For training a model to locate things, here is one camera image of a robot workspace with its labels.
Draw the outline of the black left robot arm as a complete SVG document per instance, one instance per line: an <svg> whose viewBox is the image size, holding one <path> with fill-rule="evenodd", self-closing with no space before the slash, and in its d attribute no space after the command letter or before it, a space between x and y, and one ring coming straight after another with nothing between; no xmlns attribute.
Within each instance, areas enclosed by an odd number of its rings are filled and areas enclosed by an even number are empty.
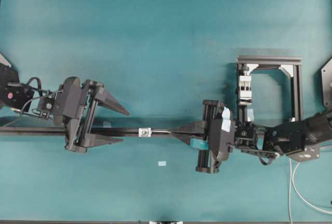
<svg viewBox="0 0 332 224"><path fill-rule="evenodd" d="M18 72L2 64L1 106L13 108L23 115L28 113L33 100L39 101L35 109L37 117L45 120L52 118L55 125L64 127L64 148L78 153L119 141L91 133L97 106L129 115L103 83L90 79L81 83L78 77L69 77L60 84L57 91L44 90L38 77L21 83Z"/></svg>

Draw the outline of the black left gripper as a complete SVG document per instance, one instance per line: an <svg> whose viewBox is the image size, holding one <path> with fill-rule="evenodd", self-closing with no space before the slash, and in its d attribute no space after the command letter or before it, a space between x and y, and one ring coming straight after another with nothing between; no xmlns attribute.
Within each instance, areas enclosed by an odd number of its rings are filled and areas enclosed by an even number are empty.
<svg viewBox="0 0 332 224"><path fill-rule="evenodd" d="M79 100L78 118L65 118L66 125L61 125L65 131L64 148L72 152L85 153L88 148L122 142L123 140L120 138L91 133L95 111L100 105L126 116L129 116L130 113L105 89L102 83L88 79L84 83L80 82L80 87L82 93Z"/></svg>

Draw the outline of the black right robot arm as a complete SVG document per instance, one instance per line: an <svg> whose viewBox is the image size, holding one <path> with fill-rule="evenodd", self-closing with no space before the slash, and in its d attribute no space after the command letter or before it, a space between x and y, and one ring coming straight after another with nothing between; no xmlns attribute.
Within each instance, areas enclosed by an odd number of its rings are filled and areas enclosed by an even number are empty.
<svg viewBox="0 0 332 224"><path fill-rule="evenodd" d="M198 146L196 171L216 174L234 149L257 156L263 165L283 155L298 162L315 159L320 144L331 140L331 110L304 120L265 127L235 120L222 102L205 100L203 119L171 129L171 135L191 146L196 138L207 147Z"/></svg>

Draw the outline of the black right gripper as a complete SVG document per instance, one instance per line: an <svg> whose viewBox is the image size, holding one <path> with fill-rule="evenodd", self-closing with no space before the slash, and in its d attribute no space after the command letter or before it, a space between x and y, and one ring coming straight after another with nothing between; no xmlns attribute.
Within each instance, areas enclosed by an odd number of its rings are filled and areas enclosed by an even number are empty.
<svg viewBox="0 0 332 224"><path fill-rule="evenodd" d="M236 122L232 111L221 101L204 100L203 106L203 120L181 125L171 132L191 148L208 147L199 150L196 171L216 174L232 152ZM203 139L194 136L201 134Z"/></svg>

